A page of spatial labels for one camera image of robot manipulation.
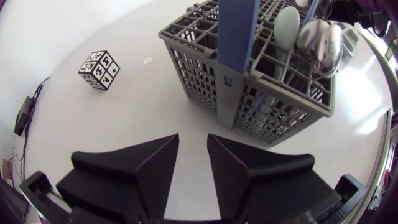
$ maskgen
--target cable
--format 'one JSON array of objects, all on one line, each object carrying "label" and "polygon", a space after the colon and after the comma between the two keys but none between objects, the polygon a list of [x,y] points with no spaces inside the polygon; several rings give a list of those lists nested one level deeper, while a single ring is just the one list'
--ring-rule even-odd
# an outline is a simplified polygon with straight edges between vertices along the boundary
[{"label": "cable", "polygon": [[17,176],[19,177],[19,180],[21,180],[21,182],[23,182],[22,177],[21,177],[22,173],[19,175],[18,170],[17,170],[17,167],[16,167],[16,165],[15,165],[15,162],[12,163],[12,164],[15,166],[15,171],[16,171],[16,173],[17,173]]},{"label": "cable", "polygon": [[8,166],[8,174],[10,175],[11,181],[12,181],[12,187],[15,189],[15,184],[14,184],[14,178],[11,175],[11,170],[10,170],[10,161],[11,159],[8,160],[7,166]]},{"label": "cable", "polygon": [[33,94],[32,99],[30,100],[29,110],[28,110],[28,113],[27,113],[27,122],[26,122],[26,126],[25,126],[25,144],[24,144],[24,149],[22,151],[21,159],[18,159],[19,161],[21,161],[21,176],[22,176],[22,180],[23,181],[25,181],[26,146],[27,146],[27,140],[28,140],[28,137],[29,137],[30,124],[32,123],[33,115],[34,115],[35,109],[36,109],[36,102],[37,102],[38,97],[40,96],[40,93],[41,93],[42,89],[43,89],[43,84],[49,78],[50,77],[47,77],[45,80],[42,81],[42,83],[40,83],[40,85],[36,88],[36,91]]},{"label": "cable", "polygon": [[15,146],[13,146],[12,147],[12,149],[11,149],[11,153],[12,153],[12,155],[11,155],[11,157],[17,157],[17,159],[19,160],[19,161],[21,161],[19,158],[18,158],[18,153],[14,153],[14,149],[15,149]]}]

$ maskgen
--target gray plastic basket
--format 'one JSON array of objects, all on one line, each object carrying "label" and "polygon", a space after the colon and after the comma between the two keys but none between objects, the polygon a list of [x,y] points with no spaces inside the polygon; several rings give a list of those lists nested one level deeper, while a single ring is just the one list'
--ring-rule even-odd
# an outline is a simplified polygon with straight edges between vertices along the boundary
[{"label": "gray plastic basket", "polygon": [[[261,0],[250,66],[240,73],[217,63],[218,2],[205,1],[160,31],[188,98],[226,127],[274,146],[333,114],[335,78],[310,70],[308,55],[274,41],[274,20],[291,0]],[[298,9],[303,21],[306,10]],[[279,67],[281,75],[274,76]]]}]

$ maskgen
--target white wall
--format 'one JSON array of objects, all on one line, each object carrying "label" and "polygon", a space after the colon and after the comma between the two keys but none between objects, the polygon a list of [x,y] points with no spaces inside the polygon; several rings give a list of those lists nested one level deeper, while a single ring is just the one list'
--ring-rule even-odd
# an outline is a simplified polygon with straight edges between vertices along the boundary
[{"label": "white wall", "polygon": [[92,35],[151,1],[5,3],[0,12],[0,159],[10,158],[14,140],[19,138],[13,133],[14,122],[25,97],[32,96],[37,85]]}]

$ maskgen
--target metal spoon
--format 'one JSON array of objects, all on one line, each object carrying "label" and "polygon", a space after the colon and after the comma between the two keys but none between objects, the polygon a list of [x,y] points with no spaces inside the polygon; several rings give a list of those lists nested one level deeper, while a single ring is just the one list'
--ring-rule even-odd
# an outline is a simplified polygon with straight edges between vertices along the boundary
[{"label": "metal spoon", "polygon": [[331,14],[331,0],[320,0],[318,7],[315,10],[315,15],[318,18],[327,19]]},{"label": "metal spoon", "polygon": [[315,52],[312,72],[324,78],[331,78],[343,55],[343,32],[340,26],[330,25],[322,34]]},{"label": "metal spoon", "polygon": [[317,45],[322,37],[323,32],[329,27],[326,21],[321,19],[314,19],[309,23],[305,24],[298,33],[296,46],[308,52],[310,55],[314,55],[317,50]]}]

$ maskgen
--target white table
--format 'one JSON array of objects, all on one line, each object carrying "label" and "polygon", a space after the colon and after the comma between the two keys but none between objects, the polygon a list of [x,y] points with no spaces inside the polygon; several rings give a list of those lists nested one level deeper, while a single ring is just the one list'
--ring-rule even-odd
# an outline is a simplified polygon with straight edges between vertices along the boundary
[{"label": "white table", "polygon": [[[27,177],[41,170],[55,185],[72,170],[75,151],[112,151],[178,132],[180,147],[165,217],[220,218],[207,134],[266,147],[222,128],[184,94],[157,33],[194,2],[148,4],[103,29],[66,59],[45,84],[36,107]],[[93,89],[77,74],[90,52],[104,49],[121,67],[108,91]],[[148,57],[152,61],[144,65]],[[344,60],[336,75],[334,115],[268,150],[314,155],[314,171],[331,187],[345,173],[366,184],[381,141],[380,117],[389,108],[382,70],[360,37],[355,56],[349,63]]]}]

